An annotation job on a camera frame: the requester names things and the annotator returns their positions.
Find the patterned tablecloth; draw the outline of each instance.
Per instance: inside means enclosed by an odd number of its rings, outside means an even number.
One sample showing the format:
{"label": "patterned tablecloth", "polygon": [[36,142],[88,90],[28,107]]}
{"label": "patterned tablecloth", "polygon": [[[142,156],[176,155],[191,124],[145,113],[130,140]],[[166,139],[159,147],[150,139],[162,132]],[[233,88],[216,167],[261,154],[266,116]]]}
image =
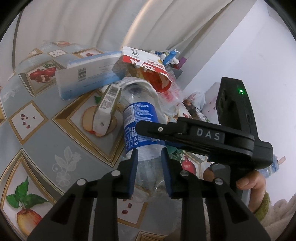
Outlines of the patterned tablecloth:
{"label": "patterned tablecloth", "polygon": [[[57,90],[56,70],[100,53],[64,41],[44,43],[16,67],[0,92],[0,209],[23,240],[31,232],[28,226],[42,219],[76,180],[99,179],[124,160],[122,107],[115,113],[116,128],[96,137],[83,129],[81,118],[102,93],[63,101]],[[181,105],[167,120],[187,115]],[[201,177],[204,157],[176,149],[171,154]],[[179,225],[180,210],[181,201],[165,197],[151,203],[118,200],[120,240],[163,240]]]}

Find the blue bottle label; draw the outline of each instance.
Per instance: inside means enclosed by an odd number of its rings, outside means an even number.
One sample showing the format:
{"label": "blue bottle label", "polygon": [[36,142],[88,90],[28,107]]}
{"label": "blue bottle label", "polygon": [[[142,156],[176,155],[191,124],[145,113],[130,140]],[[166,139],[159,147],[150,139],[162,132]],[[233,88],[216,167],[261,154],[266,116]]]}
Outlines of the blue bottle label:
{"label": "blue bottle label", "polygon": [[152,121],[158,123],[157,114],[152,104],[148,102],[137,102],[130,104],[123,112],[124,140],[126,143],[126,153],[133,148],[160,144],[165,145],[164,141],[138,135],[136,124],[139,121]]}

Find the screw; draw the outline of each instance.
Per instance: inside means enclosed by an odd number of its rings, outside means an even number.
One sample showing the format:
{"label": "screw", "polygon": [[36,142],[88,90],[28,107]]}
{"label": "screw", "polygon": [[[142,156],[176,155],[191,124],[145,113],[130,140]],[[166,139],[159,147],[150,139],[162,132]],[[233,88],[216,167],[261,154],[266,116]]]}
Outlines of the screw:
{"label": "screw", "polygon": [[78,185],[78,186],[83,186],[84,184],[86,184],[86,181],[85,181],[84,179],[79,179],[79,180],[77,181],[77,185]]}
{"label": "screw", "polygon": [[216,178],[216,179],[215,179],[215,183],[216,183],[217,185],[222,185],[222,184],[223,184],[223,180],[222,180],[221,178]]}
{"label": "screw", "polygon": [[185,170],[182,170],[182,171],[180,171],[180,174],[183,177],[187,177],[189,175],[189,172],[188,171],[185,171]]}
{"label": "screw", "polygon": [[114,177],[118,177],[118,176],[120,176],[120,171],[118,171],[118,170],[114,170],[113,172],[111,172],[111,175],[112,176],[114,176]]}

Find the fingernail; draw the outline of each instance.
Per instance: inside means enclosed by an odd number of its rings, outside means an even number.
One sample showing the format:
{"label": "fingernail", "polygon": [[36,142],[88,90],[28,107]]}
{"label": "fingernail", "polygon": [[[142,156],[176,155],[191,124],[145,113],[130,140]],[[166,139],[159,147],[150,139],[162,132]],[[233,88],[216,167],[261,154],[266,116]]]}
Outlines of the fingernail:
{"label": "fingernail", "polygon": [[237,180],[236,184],[237,184],[237,186],[239,186],[239,187],[242,188],[242,187],[244,187],[244,186],[246,186],[246,185],[249,184],[249,179],[246,178],[246,177],[243,177],[243,178]]}

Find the human hand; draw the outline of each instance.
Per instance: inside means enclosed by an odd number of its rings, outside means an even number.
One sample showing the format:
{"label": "human hand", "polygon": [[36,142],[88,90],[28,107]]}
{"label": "human hand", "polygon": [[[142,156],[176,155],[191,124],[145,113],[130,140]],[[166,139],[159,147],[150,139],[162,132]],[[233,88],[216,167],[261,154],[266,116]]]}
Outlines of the human hand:
{"label": "human hand", "polygon": [[[206,181],[212,182],[215,178],[214,173],[210,168],[207,168],[203,173],[203,178]],[[251,189],[249,209],[255,213],[264,198],[266,190],[265,177],[258,171],[254,170],[249,172],[246,176],[236,182],[237,188],[240,190]]]}

